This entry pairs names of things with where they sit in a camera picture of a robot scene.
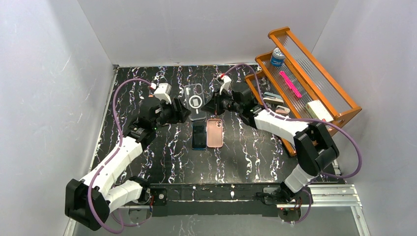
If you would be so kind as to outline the green phone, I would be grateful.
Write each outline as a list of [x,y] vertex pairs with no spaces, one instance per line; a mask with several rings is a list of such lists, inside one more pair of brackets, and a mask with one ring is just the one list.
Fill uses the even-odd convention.
[[194,121],[192,124],[192,149],[204,150],[207,147],[207,133],[205,121]]

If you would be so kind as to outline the pink phone case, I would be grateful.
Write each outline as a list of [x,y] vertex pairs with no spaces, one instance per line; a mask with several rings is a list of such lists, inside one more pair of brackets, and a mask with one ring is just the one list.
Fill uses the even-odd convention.
[[223,121],[221,119],[207,120],[207,147],[221,148],[223,146]]

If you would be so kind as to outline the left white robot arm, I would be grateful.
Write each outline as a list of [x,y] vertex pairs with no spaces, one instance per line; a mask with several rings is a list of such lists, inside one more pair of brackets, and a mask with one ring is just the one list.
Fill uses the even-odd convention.
[[178,98],[171,103],[156,97],[144,100],[139,114],[122,133],[121,145],[114,149],[81,180],[72,179],[65,189],[64,214],[97,231],[119,207],[144,197],[147,180],[131,177],[114,186],[126,167],[150,145],[158,128],[184,123],[191,111]]

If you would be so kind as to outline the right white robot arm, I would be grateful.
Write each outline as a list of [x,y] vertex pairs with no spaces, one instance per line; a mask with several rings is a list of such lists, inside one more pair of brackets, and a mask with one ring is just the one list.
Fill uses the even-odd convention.
[[222,89],[215,90],[202,110],[214,115],[236,112],[244,124],[274,134],[295,147],[298,164],[275,194],[281,201],[292,200],[340,154],[321,121],[291,121],[283,116],[273,116],[243,84],[239,84],[231,94]]

